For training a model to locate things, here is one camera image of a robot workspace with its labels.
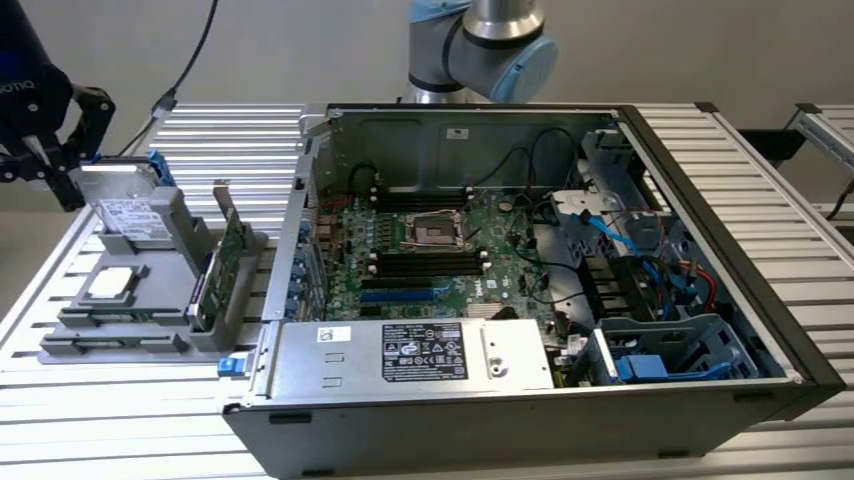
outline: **cpu socket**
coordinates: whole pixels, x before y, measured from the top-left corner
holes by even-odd
[[[463,248],[463,221],[453,210],[421,213],[405,217],[405,240],[412,248]]]

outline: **black wire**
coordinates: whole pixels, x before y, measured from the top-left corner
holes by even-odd
[[[473,236],[480,233],[480,229],[483,228],[483,225],[480,225],[477,228],[475,228],[471,233],[468,235],[465,235],[465,238],[463,239],[464,242],[467,242],[468,240],[471,240],[473,238]]]
[[[513,233],[512,229],[516,225],[516,220],[519,219],[521,215],[516,215],[516,218],[513,219],[509,228],[507,229],[507,235],[509,235],[511,233]],[[568,271],[578,273],[578,269],[575,267],[572,267],[571,265],[567,265],[566,263],[557,263],[557,262],[544,262],[541,260],[536,260],[535,258],[529,258],[525,257],[524,255],[521,255],[521,253],[519,253],[519,250],[516,249],[516,246],[511,243],[509,244],[509,248],[512,250],[512,253],[516,254],[516,257],[519,257],[521,260],[524,260],[525,262],[528,262],[532,265],[536,265],[539,267],[560,267],[560,268],[566,268]]]
[[[151,107],[151,118],[148,119],[148,123],[143,127],[143,129],[136,133],[130,141],[126,143],[124,148],[118,151],[118,155],[125,155],[128,150],[133,147],[136,142],[148,134],[151,128],[157,123],[159,116],[155,117],[155,114],[160,107],[163,106],[169,111],[175,107],[175,96],[177,95],[177,89],[180,88],[184,80],[187,79],[187,75],[189,75],[189,71],[196,64],[196,60],[199,59],[199,54],[201,53],[201,48],[204,48],[204,44],[208,40],[208,34],[211,33],[211,25],[213,24],[213,17],[216,16],[216,9],[219,7],[219,0],[211,0],[211,10],[208,12],[208,19],[204,22],[204,30],[201,31],[201,37],[199,38],[199,43],[196,44],[196,49],[192,52],[192,56],[189,57],[189,62],[187,62],[187,66],[184,66],[184,71],[181,72],[177,80],[169,87],[169,89],[160,95],[160,98],[155,102],[155,105]]]
[[[536,136],[533,137],[533,143],[531,143],[531,151],[528,152],[528,156],[531,158],[531,166],[529,166],[529,171],[528,171],[528,183],[533,184],[533,180],[529,178],[531,175],[535,176],[535,172],[533,172],[533,157],[536,154],[536,145],[539,144],[539,141],[543,139],[543,137],[549,134],[549,133],[563,133],[563,135],[566,135],[566,138],[570,140],[570,153],[567,155],[567,165],[570,166],[570,168],[572,167],[572,162],[576,159],[578,156],[578,142],[575,141],[575,137],[572,137],[572,134],[562,127],[549,127],[545,128],[544,130],[540,130],[539,133],[536,134]]]
[[[667,307],[667,317],[662,318],[662,321],[667,321],[668,318],[672,317],[674,313],[678,314],[676,311],[676,305],[672,301],[672,298],[670,296],[670,292],[667,291],[667,279],[670,278],[670,271],[667,268],[667,263],[658,257],[654,257],[651,255],[642,255],[640,257],[636,257],[639,260],[638,265],[635,266],[635,268],[638,268],[638,270],[640,272],[644,272],[648,274],[648,272],[646,272],[646,270],[643,269],[643,263],[644,262],[651,262],[652,265],[655,265],[655,270],[658,272],[658,276],[659,276],[659,282],[656,285],[655,290],[658,291],[658,293],[660,293],[662,295],[662,307],[664,306],[664,304],[668,304]]]
[[[140,139],[145,136],[145,134],[151,130],[151,127],[153,127],[155,122],[156,122],[156,118],[152,117],[148,119],[148,123],[145,124],[143,129],[136,133],[136,136],[130,139],[130,141],[124,146],[124,148],[118,150],[118,156],[125,155],[130,151],[130,148],[133,148],[133,146],[136,145],[136,142],[140,141]]]
[[[842,204],[844,203],[844,200],[848,198],[848,195],[851,194],[851,192],[854,192],[854,180],[851,180],[851,182],[848,183],[848,186],[844,187],[842,195],[839,195],[839,199],[836,200],[836,204],[834,205],[832,210],[827,214],[827,217],[826,217],[827,220],[832,220],[836,214],[839,213],[839,210],[842,210]]]
[[[204,23],[204,30],[201,31],[201,38],[199,38],[199,43],[196,44],[196,49],[192,52],[192,57],[189,57],[189,62],[187,62],[187,66],[184,67],[184,71],[181,72],[180,77],[175,81],[172,88],[169,91],[177,92],[184,80],[187,79],[187,75],[189,75],[189,71],[192,70],[193,65],[196,64],[196,59],[199,58],[199,54],[201,53],[201,48],[208,40],[208,33],[211,33],[211,25],[213,24],[213,17],[216,16],[216,8],[219,7],[219,0],[211,0],[211,11],[208,12],[208,20]]]
[[[536,282],[533,282],[533,285],[532,285],[532,286],[531,286],[531,288],[528,289],[528,298],[529,298],[531,300],[533,300],[536,303],[540,303],[540,304],[543,304],[543,305],[556,305],[557,303],[563,303],[563,302],[566,302],[567,300],[571,300],[571,299],[574,299],[575,297],[580,297],[582,295],[584,295],[584,292],[575,292],[575,293],[572,293],[572,294],[567,295],[566,297],[563,297],[563,298],[562,298],[562,299],[559,299],[559,300],[543,300],[541,298],[537,298],[537,297],[533,295],[533,286],[536,286],[536,285],[539,284],[539,282],[541,281],[541,279],[543,279],[543,277],[540,277],[540,278],[536,280]]]
[[[376,170],[376,167],[373,165],[371,165],[369,163],[359,163],[359,164],[356,164],[356,166],[352,167],[352,170],[349,170],[349,176],[347,177],[347,193],[353,193],[353,191],[352,191],[352,182],[356,179],[356,173],[359,173],[359,170],[361,170],[364,168],[372,170],[373,174],[376,175],[377,170]]]
[[[536,220],[531,220],[532,223],[544,223],[545,225],[551,225],[552,227],[557,227],[560,226],[560,221],[557,220],[557,216],[555,215],[555,210],[553,208],[551,208],[551,216],[552,218],[545,218],[544,212],[543,212],[543,207],[551,207],[551,201],[549,200],[544,200],[541,202],[539,202],[536,205],[531,206],[531,216],[539,214],[539,216],[541,217],[543,221],[541,222],[536,222]]]
[[[497,173],[497,171],[501,169],[501,167],[504,166],[504,164],[507,163],[507,161],[512,158],[512,154],[516,152],[521,152],[524,153],[524,155],[529,158],[528,155],[528,151],[521,148],[521,147],[513,147],[509,149],[509,151],[507,152],[507,154],[504,155],[504,158],[501,158],[501,161],[497,162],[497,165],[495,165],[495,168],[492,169],[492,171],[489,173],[487,173],[483,178],[480,180],[477,180],[471,186],[476,187],[479,185],[481,185],[489,178],[492,178],[492,176]]]

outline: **motherboard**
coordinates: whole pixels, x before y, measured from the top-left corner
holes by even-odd
[[[547,282],[535,262],[508,243],[521,211],[513,196],[480,193],[461,208],[388,212],[367,197],[321,211],[317,233],[327,258],[327,320],[419,318],[552,319]],[[516,245],[539,260],[535,248]]]

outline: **hard disk label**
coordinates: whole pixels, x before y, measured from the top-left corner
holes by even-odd
[[[117,230],[128,240],[171,238],[160,215],[151,211],[147,200],[101,200],[100,205],[108,228]]]
[[[387,382],[467,380],[461,324],[383,325],[383,378]]]

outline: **slotted aluminum surface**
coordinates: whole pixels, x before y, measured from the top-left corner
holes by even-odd
[[[151,148],[163,153],[189,211],[223,223],[213,181],[229,181],[240,219],[277,236],[293,185],[299,105],[187,105],[160,125]]]
[[[211,147],[211,143],[232,144],[236,141],[217,135],[207,136],[207,131],[219,128],[236,132],[249,127],[255,130],[256,124],[221,121],[249,120],[244,116],[248,113],[257,115],[252,117],[255,119],[295,119],[295,114],[281,112],[279,115],[271,110],[297,108],[180,107],[171,119],[208,123],[165,123],[164,131],[193,128],[205,133],[195,135],[183,131],[175,136],[181,138],[173,137],[168,142],[164,138],[169,135],[159,133],[152,143],[160,144],[159,148],[172,157],[169,161],[179,171],[176,176],[185,191],[193,191],[187,186],[207,186],[208,180],[203,177],[231,177],[223,172],[232,170],[241,172],[244,180],[255,182],[247,185],[263,185],[257,190],[264,191],[235,193],[235,200],[265,202],[267,195],[271,195],[279,202],[285,202],[287,190],[276,191],[279,180],[257,174],[257,171],[251,172],[253,164],[224,156],[259,156],[259,151],[252,148],[273,148],[264,150],[268,156],[285,156],[284,152],[289,152],[291,147],[245,147],[245,143],[251,143],[245,139],[247,150],[239,147],[223,150],[227,147]],[[778,288],[796,285],[792,290],[800,297],[791,304],[792,313],[846,381],[854,383],[852,302],[846,300],[843,289],[850,282],[851,276],[846,277],[850,264],[836,254],[836,247],[820,239],[820,234],[810,233],[811,227],[803,215],[776,198],[774,181],[755,170],[743,149],[731,141],[730,134],[711,116],[700,114],[692,106],[640,108],[670,143],[676,159],[686,165],[686,171],[691,171],[703,194],[744,193],[740,197],[711,195],[708,200],[718,202],[715,208],[727,228],[743,242],[772,284]],[[235,113],[235,110],[263,112]],[[211,143],[203,145],[199,140],[203,137]],[[700,142],[691,143],[694,138]],[[271,169],[288,169],[288,160],[269,161],[281,162]],[[179,167],[181,162],[192,163]],[[702,167],[691,168],[688,164]],[[189,194],[188,197],[200,201],[209,199],[209,193],[203,188],[197,190],[197,195]],[[744,203],[732,203],[731,198],[742,198]],[[269,206],[271,210],[261,212],[259,205]],[[192,209],[207,217],[204,207],[205,204],[195,204]],[[248,217],[256,226],[263,230],[269,226],[275,230],[283,207],[239,203],[239,208],[244,218]],[[90,237],[96,228],[97,221],[86,210],[0,323],[0,478],[267,478],[217,415],[217,405],[245,391],[245,381],[217,379],[212,365],[45,366],[36,361],[33,354],[41,336],[56,322],[56,313],[68,304],[81,284],[81,275],[90,271],[102,250],[96,238]],[[271,260],[272,252],[267,251],[240,335],[241,345],[252,345],[257,335],[256,322]],[[828,289],[822,293],[823,288],[810,288],[811,285],[842,289]],[[822,298],[815,300],[810,297],[804,301],[802,297],[808,296]],[[840,479],[854,478],[850,468],[854,468],[854,392],[847,391],[796,421],[758,425],[702,459],[503,469],[403,478],[602,480],[736,476],[754,480]]]
[[[820,105],[827,123],[854,145],[854,105]]]

